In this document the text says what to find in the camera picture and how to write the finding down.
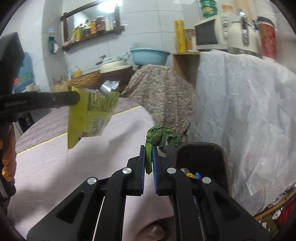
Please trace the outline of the person right hand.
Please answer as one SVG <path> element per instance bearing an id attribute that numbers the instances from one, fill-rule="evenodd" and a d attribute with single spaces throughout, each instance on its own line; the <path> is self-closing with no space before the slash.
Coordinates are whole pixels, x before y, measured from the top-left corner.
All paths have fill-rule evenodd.
<path id="1" fill-rule="evenodd" d="M 134 240 L 169 240 L 170 236 L 171 229 L 167 224 L 162 222 L 154 222 L 139 231 Z"/>

